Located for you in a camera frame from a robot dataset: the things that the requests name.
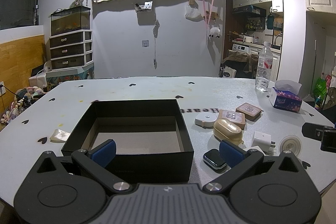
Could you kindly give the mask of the black smartwatch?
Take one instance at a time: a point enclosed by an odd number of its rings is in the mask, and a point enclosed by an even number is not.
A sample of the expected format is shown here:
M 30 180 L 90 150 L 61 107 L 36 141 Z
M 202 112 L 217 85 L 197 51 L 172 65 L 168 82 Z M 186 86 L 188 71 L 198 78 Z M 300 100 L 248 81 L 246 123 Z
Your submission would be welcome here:
M 203 154 L 203 161 L 215 172 L 225 170 L 227 163 L 221 158 L 218 149 L 211 149 Z

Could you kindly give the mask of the white wall charger cube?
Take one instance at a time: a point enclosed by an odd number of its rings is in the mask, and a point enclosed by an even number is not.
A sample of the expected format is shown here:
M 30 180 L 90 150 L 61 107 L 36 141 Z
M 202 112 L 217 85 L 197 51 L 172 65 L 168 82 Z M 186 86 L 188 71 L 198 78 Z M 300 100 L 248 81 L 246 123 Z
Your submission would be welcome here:
M 252 139 L 252 147 L 259 147 L 263 152 L 268 152 L 271 148 L 276 147 L 276 143 L 272 141 L 269 134 L 255 131 Z

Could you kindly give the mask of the gold earbuds case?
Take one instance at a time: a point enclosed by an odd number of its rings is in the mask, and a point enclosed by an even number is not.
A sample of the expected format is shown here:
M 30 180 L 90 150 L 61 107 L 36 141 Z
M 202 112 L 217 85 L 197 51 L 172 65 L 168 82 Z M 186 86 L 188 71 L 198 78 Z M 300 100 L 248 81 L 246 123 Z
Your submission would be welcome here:
M 220 141 L 227 140 L 236 145 L 243 143 L 242 129 L 226 118 L 220 118 L 215 121 L 213 133 Z

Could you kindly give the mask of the white suction cup hook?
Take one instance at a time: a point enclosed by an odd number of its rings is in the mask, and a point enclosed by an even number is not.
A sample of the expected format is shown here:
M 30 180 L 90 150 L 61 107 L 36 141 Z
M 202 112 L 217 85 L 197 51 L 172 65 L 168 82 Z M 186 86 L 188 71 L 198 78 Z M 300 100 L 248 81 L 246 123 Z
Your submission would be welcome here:
M 289 135 L 284 137 L 278 146 L 279 153 L 284 151 L 290 151 L 295 154 L 296 157 L 299 157 L 302 151 L 302 143 L 300 139 L 295 135 Z

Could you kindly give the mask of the pink compact box front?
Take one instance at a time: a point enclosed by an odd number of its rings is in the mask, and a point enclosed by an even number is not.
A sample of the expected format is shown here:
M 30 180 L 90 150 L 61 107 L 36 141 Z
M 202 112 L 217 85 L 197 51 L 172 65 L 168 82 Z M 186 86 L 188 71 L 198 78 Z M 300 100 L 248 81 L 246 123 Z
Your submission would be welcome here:
M 218 118 L 226 118 L 227 120 L 236 124 L 242 130 L 245 128 L 246 125 L 246 118 L 244 113 L 229 110 L 219 110 Z

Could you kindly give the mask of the pink compact box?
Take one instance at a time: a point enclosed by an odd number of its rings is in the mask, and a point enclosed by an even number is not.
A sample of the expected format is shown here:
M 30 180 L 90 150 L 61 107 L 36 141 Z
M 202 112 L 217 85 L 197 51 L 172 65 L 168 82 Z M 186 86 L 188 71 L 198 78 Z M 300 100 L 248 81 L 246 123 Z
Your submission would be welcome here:
M 246 119 L 254 121 L 261 115 L 262 110 L 250 103 L 244 103 L 236 108 L 236 112 L 243 113 Z
M 218 118 L 226 118 L 227 120 L 236 124 L 242 130 L 245 128 L 246 125 L 246 118 L 244 113 L 229 110 L 219 110 Z

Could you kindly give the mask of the black storage box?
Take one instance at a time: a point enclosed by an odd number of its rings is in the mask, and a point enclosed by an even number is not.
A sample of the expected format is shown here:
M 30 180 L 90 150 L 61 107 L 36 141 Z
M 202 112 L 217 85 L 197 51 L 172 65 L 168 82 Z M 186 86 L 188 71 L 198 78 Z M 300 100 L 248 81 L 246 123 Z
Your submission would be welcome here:
M 179 104 L 169 100 L 95 101 L 62 147 L 69 156 L 116 143 L 106 169 L 128 183 L 188 182 L 194 149 Z

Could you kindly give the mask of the cream satin ribbon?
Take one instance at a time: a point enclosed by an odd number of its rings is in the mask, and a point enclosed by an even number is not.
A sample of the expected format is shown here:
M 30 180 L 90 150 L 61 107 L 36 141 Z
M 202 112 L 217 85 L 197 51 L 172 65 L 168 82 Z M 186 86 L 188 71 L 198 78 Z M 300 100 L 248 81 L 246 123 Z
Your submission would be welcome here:
M 50 142 L 52 143 L 65 143 L 70 137 L 70 133 L 63 131 L 59 128 L 54 130 L 54 133 L 50 136 Z

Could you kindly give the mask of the purple tissue box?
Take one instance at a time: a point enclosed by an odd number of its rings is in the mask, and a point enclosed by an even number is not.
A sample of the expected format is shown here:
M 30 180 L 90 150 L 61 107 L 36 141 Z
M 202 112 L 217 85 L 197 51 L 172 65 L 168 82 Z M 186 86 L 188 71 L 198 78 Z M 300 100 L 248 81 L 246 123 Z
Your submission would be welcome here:
M 278 80 L 270 90 L 271 105 L 280 110 L 299 113 L 302 99 L 299 91 L 302 85 L 292 80 Z

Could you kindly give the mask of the pile of plush toys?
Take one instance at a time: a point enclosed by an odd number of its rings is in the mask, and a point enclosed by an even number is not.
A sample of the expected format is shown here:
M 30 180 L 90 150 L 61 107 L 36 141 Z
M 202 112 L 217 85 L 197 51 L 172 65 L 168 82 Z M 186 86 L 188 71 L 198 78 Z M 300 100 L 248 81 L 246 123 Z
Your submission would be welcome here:
M 6 91 L 14 95 L 14 101 L 11 102 L 10 106 L 1 115 L 1 124 L 5 126 L 47 94 L 47 92 L 37 86 L 25 87 L 16 92 L 12 92 L 6 88 Z

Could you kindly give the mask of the clear water bottle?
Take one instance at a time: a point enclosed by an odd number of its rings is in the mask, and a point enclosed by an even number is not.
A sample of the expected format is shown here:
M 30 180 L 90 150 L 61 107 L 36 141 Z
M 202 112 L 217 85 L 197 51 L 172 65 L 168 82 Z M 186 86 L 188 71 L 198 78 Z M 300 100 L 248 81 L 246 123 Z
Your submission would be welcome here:
M 270 46 L 270 42 L 264 42 L 264 47 L 259 52 L 255 88 L 261 92 L 267 91 L 272 73 L 273 53 Z

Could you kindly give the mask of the white three-drawer cabinet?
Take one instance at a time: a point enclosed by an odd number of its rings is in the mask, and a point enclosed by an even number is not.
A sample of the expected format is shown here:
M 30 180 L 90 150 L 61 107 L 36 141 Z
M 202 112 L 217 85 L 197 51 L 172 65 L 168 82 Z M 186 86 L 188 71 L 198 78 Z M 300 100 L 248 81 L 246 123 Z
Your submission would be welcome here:
M 53 70 L 83 67 L 93 63 L 91 30 L 77 30 L 50 36 L 50 55 Z

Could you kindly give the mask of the white plush sheep toy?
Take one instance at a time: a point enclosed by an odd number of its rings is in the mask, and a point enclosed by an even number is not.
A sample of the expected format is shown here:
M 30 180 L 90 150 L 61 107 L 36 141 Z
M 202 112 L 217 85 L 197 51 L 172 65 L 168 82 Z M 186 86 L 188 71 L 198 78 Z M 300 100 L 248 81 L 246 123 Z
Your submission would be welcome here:
M 221 36 L 221 29 L 218 27 L 210 28 L 209 37 L 210 38 L 220 38 Z

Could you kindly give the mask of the glass fish tank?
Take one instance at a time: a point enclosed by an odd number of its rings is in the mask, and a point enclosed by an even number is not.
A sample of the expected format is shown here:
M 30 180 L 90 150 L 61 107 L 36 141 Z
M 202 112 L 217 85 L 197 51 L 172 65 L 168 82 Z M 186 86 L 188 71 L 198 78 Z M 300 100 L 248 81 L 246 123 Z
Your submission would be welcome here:
M 76 6 L 54 12 L 51 17 L 51 35 L 60 35 L 77 30 L 90 29 L 91 9 L 85 6 Z

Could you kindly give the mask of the white wall power outlet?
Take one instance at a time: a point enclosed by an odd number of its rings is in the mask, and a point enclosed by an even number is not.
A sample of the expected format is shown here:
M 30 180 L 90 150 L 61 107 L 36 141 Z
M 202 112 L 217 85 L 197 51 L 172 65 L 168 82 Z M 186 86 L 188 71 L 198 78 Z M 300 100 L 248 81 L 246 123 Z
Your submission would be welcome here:
M 0 82 L 0 96 L 4 95 L 6 93 L 6 88 L 4 86 L 4 82 Z

